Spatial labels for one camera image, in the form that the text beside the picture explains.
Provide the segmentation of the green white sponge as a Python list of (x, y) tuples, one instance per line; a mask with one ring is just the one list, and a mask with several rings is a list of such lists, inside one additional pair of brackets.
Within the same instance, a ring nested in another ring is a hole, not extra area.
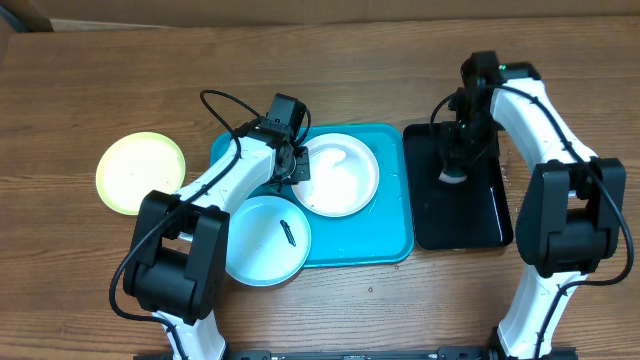
[(447, 184), (459, 184), (467, 179), (467, 174), (459, 171), (442, 170), (438, 180)]

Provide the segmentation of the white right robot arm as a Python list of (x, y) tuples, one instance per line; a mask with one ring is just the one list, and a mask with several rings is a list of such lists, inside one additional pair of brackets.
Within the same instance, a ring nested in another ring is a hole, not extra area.
[(576, 288), (604, 287), (631, 272), (634, 249), (622, 214), (626, 172), (584, 145), (551, 104), (529, 63), (471, 58), (462, 87), (444, 99), (456, 113), (444, 125), (440, 180), (466, 180), (498, 131), (531, 175), (516, 222), (524, 272), (495, 331), (501, 359), (549, 359), (552, 337)]

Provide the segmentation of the white plate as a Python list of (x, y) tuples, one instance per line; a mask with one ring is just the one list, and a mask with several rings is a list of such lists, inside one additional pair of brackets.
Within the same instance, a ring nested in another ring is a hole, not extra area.
[(325, 217), (346, 217), (374, 198), (380, 169), (373, 151), (354, 136), (322, 134), (305, 143), (310, 179), (292, 186), (305, 208)]

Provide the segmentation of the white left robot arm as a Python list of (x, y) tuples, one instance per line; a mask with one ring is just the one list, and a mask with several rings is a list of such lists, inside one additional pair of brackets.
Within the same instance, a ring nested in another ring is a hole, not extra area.
[(174, 194), (142, 200), (128, 255), (112, 282), (163, 326), (173, 359), (220, 359), (226, 342), (214, 309), (226, 275), (258, 287), (289, 280), (311, 250), (302, 211), (263, 185), (310, 177), (305, 147), (252, 136), (235, 138), (203, 175)]

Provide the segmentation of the yellow plate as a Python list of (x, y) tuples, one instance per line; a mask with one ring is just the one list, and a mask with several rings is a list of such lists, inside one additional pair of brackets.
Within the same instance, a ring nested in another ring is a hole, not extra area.
[(138, 132), (113, 143), (95, 175), (97, 193), (111, 210), (137, 215), (152, 190), (173, 194), (183, 184), (186, 162), (179, 146), (155, 132)]

